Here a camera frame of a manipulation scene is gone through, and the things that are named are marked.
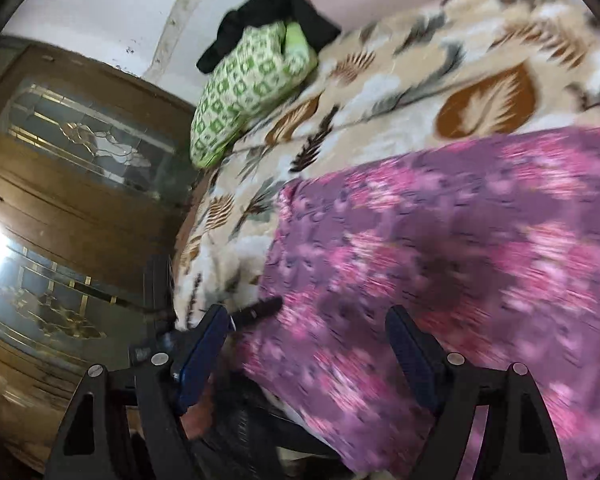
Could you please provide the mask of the person left hand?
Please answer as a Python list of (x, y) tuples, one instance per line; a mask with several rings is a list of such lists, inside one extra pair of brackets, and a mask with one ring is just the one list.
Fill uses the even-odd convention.
[(187, 440), (195, 441), (211, 428), (214, 412), (213, 393), (214, 380), (209, 378), (198, 402), (180, 417)]

